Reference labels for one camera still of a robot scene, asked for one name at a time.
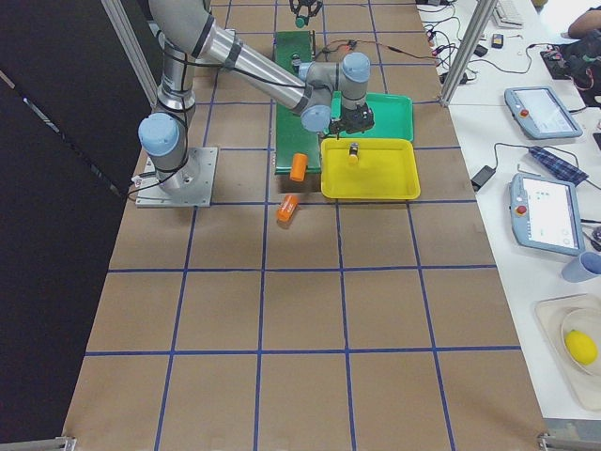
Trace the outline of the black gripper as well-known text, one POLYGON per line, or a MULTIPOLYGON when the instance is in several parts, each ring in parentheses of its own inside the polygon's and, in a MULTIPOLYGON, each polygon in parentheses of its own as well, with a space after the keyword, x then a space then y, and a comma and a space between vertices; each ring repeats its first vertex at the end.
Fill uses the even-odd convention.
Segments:
POLYGON ((368 105, 361 105, 354 110, 343 107, 341 116, 331 120, 328 132, 332 135, 340 135, 343 132, 354 134, 366 132, 374 126, 374 113, 368 105))
POLYGON ((310 19, 322 9, 319 0, 289 0, 288 4, 296 19, 310 19))

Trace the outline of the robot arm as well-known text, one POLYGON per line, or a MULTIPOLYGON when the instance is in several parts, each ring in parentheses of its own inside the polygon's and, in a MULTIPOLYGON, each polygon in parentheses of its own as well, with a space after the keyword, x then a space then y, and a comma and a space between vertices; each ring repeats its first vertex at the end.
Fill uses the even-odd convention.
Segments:
POLYGON ((163 34, 163 69, 158 104, 140 123, 138 136, 160 192, 184 203, 198 199, 193 189, 201 168, 187 137, 195 110, 192 66, 200 59, 276 100, 308 132, 356 133, 374 126, 365 54, 349 54, 340 63, 302 63, 292 74, 222 29, 200 1, 152 1, 149 9, 163 34))

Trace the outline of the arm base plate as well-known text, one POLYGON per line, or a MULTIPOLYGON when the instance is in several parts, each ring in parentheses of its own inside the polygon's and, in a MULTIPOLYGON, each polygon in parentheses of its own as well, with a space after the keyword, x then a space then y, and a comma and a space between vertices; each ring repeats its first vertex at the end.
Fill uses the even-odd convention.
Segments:
POLYGON ((146 159, 144 174, 135 176, 135 205, 138 208, 209 207, 218 149, 188 148, 188 161, 173 177, 159 183, 155 167, 146 159))

